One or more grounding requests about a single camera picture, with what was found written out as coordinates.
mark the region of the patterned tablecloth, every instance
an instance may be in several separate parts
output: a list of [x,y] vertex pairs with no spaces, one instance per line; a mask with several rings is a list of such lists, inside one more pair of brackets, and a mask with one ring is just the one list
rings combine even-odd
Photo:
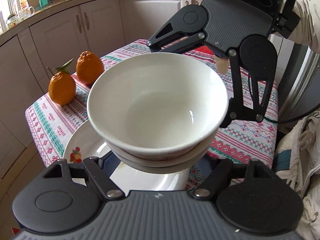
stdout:
[[[114,64],[143,53],[149,53],[146,40],[138,40],[123,48],[101,58],[105,70]],[[186,53],[194,57],[216,71],[212,55],[190,51]],[[248,90],[247,73],[241,71],[244,102],[250,107],[252,100]],[[33,139],[39,150],[41,158],[46,166],[63,156],[64,148],[68,140],[77,128],[88,119],[86,104],[90,86],[82,84],[76,74],[72,75],[76,81],[76,97],[65,106],[53,103],[48,94],[39,98],[26,110],[26,119],[30,127]],[[226,75],[220,75],[223,79],[228,94],[233,95],[231,71]],[[261,93],[264,90],[263,83],[259,84]],[[277,87],[274,84],[266,116],[276,120],[278,113]],[[212,141],[208,154],[215,157],[226,157],[234,163],[248,163],[249,159],[257,158],[265,165],[271,167],[276,143],[276,125],[263,121],[261,123],[247,121],[233,121],[227,128],[219,129],[216,138]],[[193,166],[190,169],[187,188],[194,188],[204,179],[201,171]]]

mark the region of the gray gripper pad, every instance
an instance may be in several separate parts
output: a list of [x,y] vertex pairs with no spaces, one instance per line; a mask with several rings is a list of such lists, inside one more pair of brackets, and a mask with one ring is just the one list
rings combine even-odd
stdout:
[[272,24],[271,16],[240,0],[203,0],[201,5],[209,13],[206,41],[224,52],[250,35],[266,37]]
[[302,240],[295,232],[255,236],[223,220],[211,202],[186,191],[131,191],[107,202],[89,224],[60,235],[20,232],[15,240]]

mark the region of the orange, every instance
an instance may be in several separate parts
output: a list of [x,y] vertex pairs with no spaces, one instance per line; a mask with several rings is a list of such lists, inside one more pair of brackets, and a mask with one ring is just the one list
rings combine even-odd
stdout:
[[76,95],[76,82],[70,74],[57,72],[49,83],[51,100],[61,106],[70,103]]
[[76,72],[78,79],[87,85],[94,83],[103,73],[102,61],[90,51],[81,53],[77,61]]

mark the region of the glass jar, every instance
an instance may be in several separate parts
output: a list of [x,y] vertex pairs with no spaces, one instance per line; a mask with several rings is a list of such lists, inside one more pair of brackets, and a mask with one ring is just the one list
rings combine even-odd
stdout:
[[6,21],[8,29],[15,27],[18,24],[18,22],[19,22],[19,17],[16,16],[15,14],[11,14]]

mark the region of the bowl rim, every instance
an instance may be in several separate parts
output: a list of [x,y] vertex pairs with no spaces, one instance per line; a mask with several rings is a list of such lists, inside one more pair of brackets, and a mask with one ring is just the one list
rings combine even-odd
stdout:
[[[205,64],[204,62],[187,56],[187,55],[182,55],[182,54],[176,54],[176,53],[169,53],[169,52],[153,52],[153,53],[145,53],[145,54],[140,54],[140,55],[135,55],[133,57],[129,57],[126,58],[118,63],[116,63],[115,65],[113,65],[112,67],[110,67],[109,69],[114,68],[116,65],[118,64],[122,64],[125,60],[131,59],[131,58],[136,58],[136,57],[150,57],[150,55],[152,54],[160,54],[161,55],[166,55],[166,54],[170,54],[170,55],[175,55],[174,57],[183,57],[186,58],[188,57],[188,59],[193,60],[193,61],[199,61],[200,63],[202,63],[203,65],[205,65],[207,68],[210,68],[207,64]],[[208,136],[210,136],[210,134],[212,134],[217,128],[219,128],[220,124],[222,123],[222,121],[224,120],[227,111],[228,111],[228,105],[229,105],[229,98],[228,98],[228,91],[227,88],[222,80],[222,78],[212,69],[210,68],[210,70],[212,70],[214,72],[214,75],[217,75],[217,77],[220,79],[221,81],[221,88],[223,87],[223,91],[219,91],[220,93],[224,92],[226,95],[226,105],[225,105],[225,110],[223,115],[220,117],[220,119],[216,122],[216,124],[214,126],[212,126],[206,133],[204,133],[202,136],[197,137],[196,139],[188,142],[188,143],[184,143],[184,144],[179,144],[179,145],[175,145],[172,147],[165,147],[165,148],[143,148],[143,147],[138,147],[138,146],[134,146],[128,143],[125,143],[123,141],[120,141],[117,138],[111,138],[108,135],[106,136],[95,124],[94,120],[92,120],[92,114],[91,114],[91,108],[90,108],[90,98],[92,97],[92,94],[95,91],[95,87],[97,87],[97,84],[99,83],[99,80],[102,80],[104,78],[104,76],[106,75],[107,71],[103,72],[100,77],[95,81],[95,83],[93,84],[93,86],[90,89],[89,95],[88,95],[88,101],[87,101],[87,112],[88,112],[88,118],[90,120],[90,123],[92,125],[92,127],[95,129],[95,131],[102,136],[106,141],[111,142],[112,144],[116,145],[117,147],[127,151],[127,152],[136,152],[136,153],[141,153],[141,154],[150,154],[150,155],[154,155],[154,154],[169,154],[169,153],[173,153],[173,152],[177,152],[177,151],[181,151],[184,150],[188,147],[192,147],[197,145],[199,142],[201,142],[202,140],[204,140],[205,138],[207,138]]]

